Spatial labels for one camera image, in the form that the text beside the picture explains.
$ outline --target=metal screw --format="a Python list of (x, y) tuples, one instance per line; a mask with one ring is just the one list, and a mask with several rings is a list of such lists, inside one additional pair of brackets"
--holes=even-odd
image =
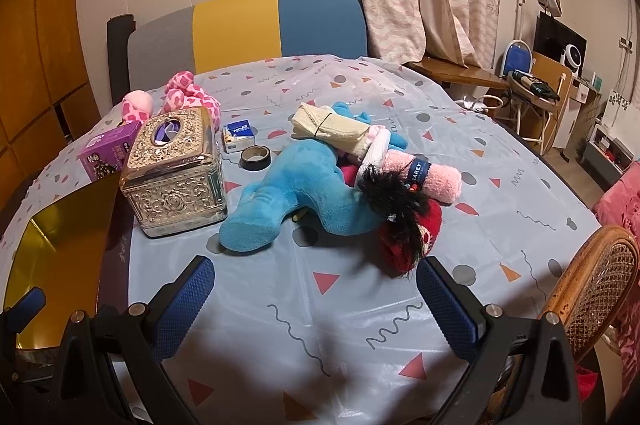
[(549, 324), (553, 324), (554, 326), (556, 324), (560, 323), (560, 317), (558, 315), (556, 315), (554, 312), (549, 311), (546, 315), (545, 315), (546, 321)]
[(136, 317), (142, 315), (146, 311), (146, 306), (142, 302), (136, 302), (129, 306), (129, 315)]
[(498, 306), (498, 304), (489, 304), (484, 307), (484, 311), (486, 311), (486, 314), (490, 317), (498, 318), (502, 316), (502, 308)]
[(82, 320), (84, 319), (84, 312), (82, 310), (74, 311), (73, 313), (71, 313), (70, 319), (74, 324), (82, 322)]

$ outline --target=wooden floor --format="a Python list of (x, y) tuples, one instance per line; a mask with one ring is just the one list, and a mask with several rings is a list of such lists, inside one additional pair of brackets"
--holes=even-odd
[(604, 191), (576, 161), (575, 152), (567, 149), (565, 155), (569, 163), (562, 159), (558, 149), (551, 149), (545, 154), (545, 160), (564, 181), (578, 194), (588, 208), (591, 208), (602, 197)]

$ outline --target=black monitor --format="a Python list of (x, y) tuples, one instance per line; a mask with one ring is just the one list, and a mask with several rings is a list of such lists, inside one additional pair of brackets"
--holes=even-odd
[(587, 51), (587, 40), (551, 15), (541, 11), (536, 24), (536, 39), (533, 42), (533, 50), (559, 62), (562, 52), (569, 44), (577, 47), (582, 55), (582, 65), (578, 70), (578, 75), (581, 76)]

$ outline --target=gold tissue box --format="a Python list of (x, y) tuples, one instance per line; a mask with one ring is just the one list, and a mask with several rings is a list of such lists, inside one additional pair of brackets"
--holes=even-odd
[(222, 221), (224, 185), (209, 111), (200, 106), (147, 120), (120, 177), (120, 189), (150, 237)]

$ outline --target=cream rolled towel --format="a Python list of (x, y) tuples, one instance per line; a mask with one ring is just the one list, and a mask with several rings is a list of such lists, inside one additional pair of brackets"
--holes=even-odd
[(335, 114), (327, 106), (316, 107), (301, 103), (291, 123), (293, 138), (324, 141), (335, 149), (357, 156), (359, 161), (362, 161), (370, 145), (367, 140), (370, 125)]

